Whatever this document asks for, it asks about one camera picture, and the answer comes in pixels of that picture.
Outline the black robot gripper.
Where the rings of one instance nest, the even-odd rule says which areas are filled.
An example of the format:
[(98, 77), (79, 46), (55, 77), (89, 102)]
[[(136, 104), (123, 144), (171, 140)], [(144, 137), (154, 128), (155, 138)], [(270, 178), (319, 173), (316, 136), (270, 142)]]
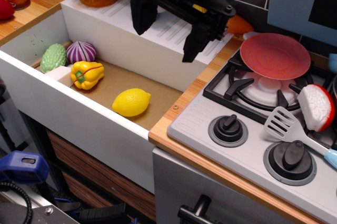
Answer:
[(226, 0), (130, 0), (133, 28), (138, 35), (146, 32), (161, 7), (192, 25), (185, 40), (182, 62), (192, 63), (209, 41), (220, 40), (234, 8)]

